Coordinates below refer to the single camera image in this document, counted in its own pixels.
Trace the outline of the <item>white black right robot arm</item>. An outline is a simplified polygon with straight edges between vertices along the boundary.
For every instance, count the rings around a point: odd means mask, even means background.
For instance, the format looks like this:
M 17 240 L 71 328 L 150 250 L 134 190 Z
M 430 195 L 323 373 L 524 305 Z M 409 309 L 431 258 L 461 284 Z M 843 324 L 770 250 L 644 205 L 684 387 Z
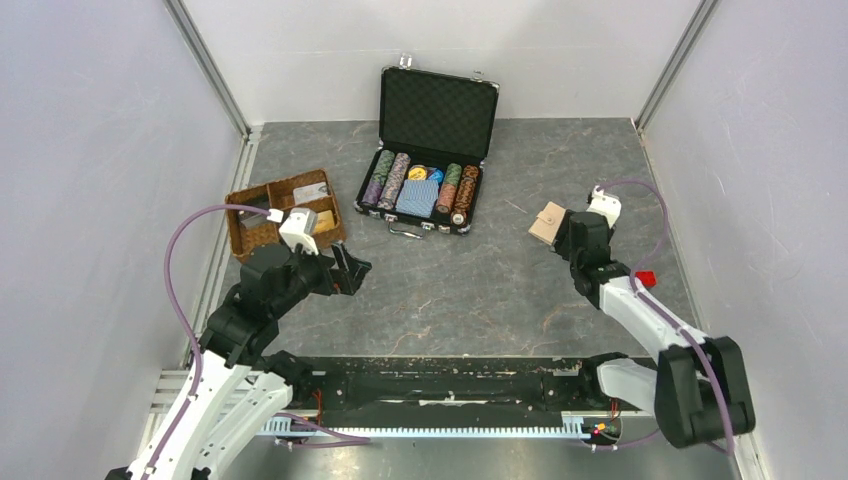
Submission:
M 576 291 L 616 320 L 650 355 L 646 367 L 620 353 L 589 358 L 580 400 L 602 408 L 614 398 L 651 414 L 682 449 L 752 432 L 756 413 L 740 346 L 686 324 L 611 256 L 613 227 L 597 212 L 565 212 L 553 241 Z

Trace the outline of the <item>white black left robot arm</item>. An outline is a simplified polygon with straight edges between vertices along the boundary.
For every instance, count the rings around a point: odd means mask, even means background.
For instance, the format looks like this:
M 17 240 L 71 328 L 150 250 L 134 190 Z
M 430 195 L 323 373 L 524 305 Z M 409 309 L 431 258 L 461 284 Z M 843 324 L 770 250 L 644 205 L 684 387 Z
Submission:
M 284 350 L 265 354 L 279 320 L 311 294 L 354 295 L 371 271 L 337 242 L 332 255 L 284 243 L 253 250 L 240 280 L 209 317 L 186 382 L 164 423 L 110 479 L 218 479 L 277 412 L 306 405 L 311 366 Z

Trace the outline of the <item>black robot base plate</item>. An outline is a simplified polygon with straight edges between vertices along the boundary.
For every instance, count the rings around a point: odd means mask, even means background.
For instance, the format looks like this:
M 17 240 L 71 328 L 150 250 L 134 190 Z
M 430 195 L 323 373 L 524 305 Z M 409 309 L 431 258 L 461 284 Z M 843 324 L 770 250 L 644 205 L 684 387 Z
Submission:
M 590 389 L 580 357 L 307 357 L 288 410 L 325 427 L 553 427 L 562 415 L 639 414 Z

